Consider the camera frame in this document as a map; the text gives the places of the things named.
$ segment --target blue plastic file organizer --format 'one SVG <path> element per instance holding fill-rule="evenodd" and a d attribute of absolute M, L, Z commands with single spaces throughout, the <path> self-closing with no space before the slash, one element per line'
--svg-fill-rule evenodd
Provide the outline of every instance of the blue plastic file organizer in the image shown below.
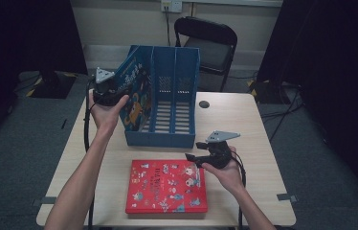
<path fill-rule="evenodd" d="M 139 131 L 125 131 L 129 146 L 193 148 L 200 55 L 195 48 L 140 46 L 150 54 L 150 116 Z"/>

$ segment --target wall outlet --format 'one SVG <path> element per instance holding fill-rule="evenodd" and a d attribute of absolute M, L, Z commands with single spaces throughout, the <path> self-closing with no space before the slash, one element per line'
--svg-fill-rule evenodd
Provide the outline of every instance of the wall outlet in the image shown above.
<path fill-rule="evenodd" d="M 182 1 L 161 0 L 161 12 L 182 12 Z"/>

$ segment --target wooden table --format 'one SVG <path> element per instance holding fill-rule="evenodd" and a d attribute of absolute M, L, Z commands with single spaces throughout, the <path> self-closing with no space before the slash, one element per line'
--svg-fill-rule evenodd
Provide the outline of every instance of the wooden table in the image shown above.
<path fill-rule="evenodd" d="M 209 108 L 198 103 L 207 101 Z M 46 196 L 58 196 L 85 154 L 83 144 L 83 117 L 85 102 L 78 114 L 68 143 L 60 158 Z M 240 137 L 228 140 L 235 146 L 244 162 L 247 189 L 263 213 L 278 225 L 293 225 L 296 221 L 289 200 L 279 201 L 277 195 L 286 190 L 280 170 L 260 119 L 254 98 L 249 94 L 198 92 L 195 109 L 195 142 L 204 142 L 214 131 L 238 132 Z M 96 126 L 91 119 L 90 138 Z M 116 127 L 104 156 L 96 190 L 94 225 L 98 226 L 237 226 L 238 204 L 216 177 L 206 172 L 209 211 L 203 218 L 185 219 L 145 217 L 130 218 L 125 213 L 125 202 L 132 159 L 174 158 L 185 159 L 185 152 L 207 155 L 201 149 L 171 149 L 129 147 L 123 125 Z M 44 225 L 52 204 L 42 204 L 36 221 Z"/>

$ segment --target human hand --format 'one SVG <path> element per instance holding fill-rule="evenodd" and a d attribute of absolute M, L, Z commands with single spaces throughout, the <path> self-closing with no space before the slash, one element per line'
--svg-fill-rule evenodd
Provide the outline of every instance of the human hand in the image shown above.
<path fill-rule="evenodd" d="M 95 103 L 93 100 L 93 91 L 89 93 L 89 107 L 92 108 L 91 113 L 98 131 L 103 132 L 108 137 L 113 135 L 117 122 L 119 121 L 120 110 L 125 106 L 128 98 L 128 95 L 124 95 L 114 106 L 95 104 L 92 107 Z"/>
<path fill-rule="evenodd" d="M 229 146 L 232 151 L 232 156 L 236 158 L 235 147 Z M 244 188 L 242 185 L 241 176 L 239 174 L 239 167 L 237 163 L 232 159 L 229 164 L 223 169 L 217 169 L 209 163 L 203 163 L 202 167 L 212 173 L 220 181 L 221 185 L 230 193 L 234 193 L 239 188 Z"/>

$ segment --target red book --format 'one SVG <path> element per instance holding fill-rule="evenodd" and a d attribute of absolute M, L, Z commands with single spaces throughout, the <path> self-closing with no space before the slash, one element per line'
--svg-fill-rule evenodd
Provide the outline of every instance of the red book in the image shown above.
<path fill-rule="evenodd" d="M 206 213 L 204 170 L 188 160 L 133 160 L 125 212 Z"/>

